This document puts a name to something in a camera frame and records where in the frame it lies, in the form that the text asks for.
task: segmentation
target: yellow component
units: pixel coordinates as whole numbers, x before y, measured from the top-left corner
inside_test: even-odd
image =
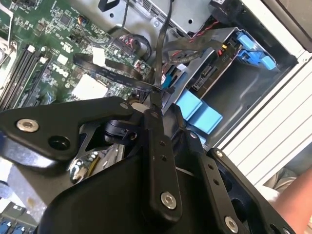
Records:
[[[94,161],[91,163],[91,165],[88,169],[87,177],[89,177],[92,174],[92,172],[93,172],[94,168],[96,167],[97,163],[99,162],[99,160],[100,160],[100,158],[99,158],[99,156],[97,156],[94,159]]]

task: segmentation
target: blue port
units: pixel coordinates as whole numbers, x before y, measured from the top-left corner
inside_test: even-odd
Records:
[[[247,64],[273,70],[276,67],[274,59],[243,32],[237,33],[237,40],[242,44],[243,49],[238,54],[238,59]]]
[[[0,234],[7,234],[11,226],[12,226],[12,223],[10,221],[4,220],[0,222]]]
[[[18,225],[14,228],[14,230],[12,231],[12,234],[24,234],[25,232],[25,227]]]

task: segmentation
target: red wire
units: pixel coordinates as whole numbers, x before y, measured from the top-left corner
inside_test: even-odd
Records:
[[[207,30],[212,29],[213,26],[215,26],[217,23],[219,23],[219,21],[214,22],[213,24],[211,24],[210,26],[208,26],[207,28],[205,28],[203,31],[199,32],[198,34],[195,34],[192,39],[190,40],[190,43],[192,43],[197,37],[202,36]],[[181,52],[181,50],[174,52],[171,56],[174,57],[176,55],[178,55]]]

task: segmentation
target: silver screw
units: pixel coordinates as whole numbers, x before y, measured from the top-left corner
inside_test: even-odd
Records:
[[[223,157],[223,154],[222,154],[219,150],[217,150],[215,153],[216,153],[216,155],[218,155],[219,157]]]
[[[32,119],[27,119],[27,118],[23,118],[23,119],[19,120],[16,123],[16,126],[21,131],[27,132],[27,133],[34,133],[34,132],[38,131],[38,129],[39,129],[39,124],[36,121],[34,121]]]
[[[154,22],[154,27],[157,28],[160,25],[159,21]]]
[[[130,140],[135,140],[137,138],[137,133],[133,133],[130,136]]]
[[[176,208],[176,199],[170,192],[164,192],[160,195],[161,203],[170,210]]]
[[[238,233],[238,225],[231,217],[225,217],[224,221],[226,226],[232,231],[232,233]]]
[[[196,135],[195,133],[193,133],[193,132],[191,132],[190,135],[191,135],[191,137],[193,137],[194,139],[197,138],[197,135]]]
[[[283,228],[283,231],[285,234],[291,234],[290,231],[288,231],[286,228]]]
[[[125,103],[121,103],[120,106],[121,106],[122,108],[125,108],[125,109],[128,109],[128,108],[129,108],[128,105],[125,104]]]

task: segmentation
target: skin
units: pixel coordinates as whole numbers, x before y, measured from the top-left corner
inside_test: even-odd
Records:
[[[280,195],[274,208],[297,234],[304,233],[312,215],[312,168]]]

